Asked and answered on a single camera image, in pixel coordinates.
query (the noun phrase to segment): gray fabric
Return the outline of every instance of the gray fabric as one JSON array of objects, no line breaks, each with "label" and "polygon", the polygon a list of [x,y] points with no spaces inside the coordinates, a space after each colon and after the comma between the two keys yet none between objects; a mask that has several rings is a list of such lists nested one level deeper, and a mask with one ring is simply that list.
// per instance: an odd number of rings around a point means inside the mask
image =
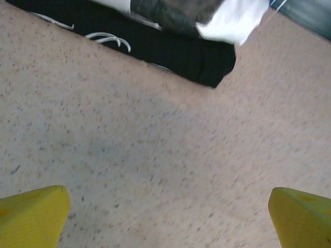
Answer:
[{"label": "gray fabric", "polygon": [[207,23],[223,1],[131,0],[130,10],[165,29],[199,37],[195,23]]}]

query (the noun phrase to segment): terrazzo floor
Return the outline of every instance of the terrazzo floor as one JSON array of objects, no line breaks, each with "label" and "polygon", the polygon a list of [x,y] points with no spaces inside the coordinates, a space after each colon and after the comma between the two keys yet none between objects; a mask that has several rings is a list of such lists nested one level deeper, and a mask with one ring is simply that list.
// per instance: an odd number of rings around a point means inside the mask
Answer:
[{"label": "terrazzo floor", "polygon": [[271,14],[211,90],[0,0],[0,197],[64,184],[58,248],[279,248],[273,187],[331,197],[331,44]]}]

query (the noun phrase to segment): white fabric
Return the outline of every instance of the white fabric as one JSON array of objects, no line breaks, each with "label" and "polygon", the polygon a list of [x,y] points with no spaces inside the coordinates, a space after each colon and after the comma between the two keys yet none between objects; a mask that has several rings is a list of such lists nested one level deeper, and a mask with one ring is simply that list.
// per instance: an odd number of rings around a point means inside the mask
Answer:
[{"label": "white fabric", "polygon": [[131,0],[93,0],[93,1],[117,9],[120,12],[130,12]]},{"label": "white fabric", "polygon": [[197,23],[206,40],[242,45],[260,24],[269,0],[225,0],[207,24]]}]

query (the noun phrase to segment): floor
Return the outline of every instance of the floor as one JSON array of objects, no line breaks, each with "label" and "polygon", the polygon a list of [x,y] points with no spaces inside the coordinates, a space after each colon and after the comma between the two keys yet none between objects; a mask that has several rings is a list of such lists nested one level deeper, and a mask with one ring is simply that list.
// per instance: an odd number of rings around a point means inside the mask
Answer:
[{"label": "floor", "polygon": [[331,197],[331,44],[271,15],[211,90],[0,0],[0,197],[66,185],[59,248],[280,247],[273,187]]}]

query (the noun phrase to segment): folded black clothing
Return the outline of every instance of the folded black clothing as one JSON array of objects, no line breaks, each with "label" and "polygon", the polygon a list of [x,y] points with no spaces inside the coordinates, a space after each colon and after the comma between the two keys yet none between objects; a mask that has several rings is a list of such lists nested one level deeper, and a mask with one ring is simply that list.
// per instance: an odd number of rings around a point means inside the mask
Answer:
[{"label": "folded black clothing", "polygon": [[76,34],[205,86],[217,87],[234,68],[234,45],[158,30],[94,2],[6,1]]}]

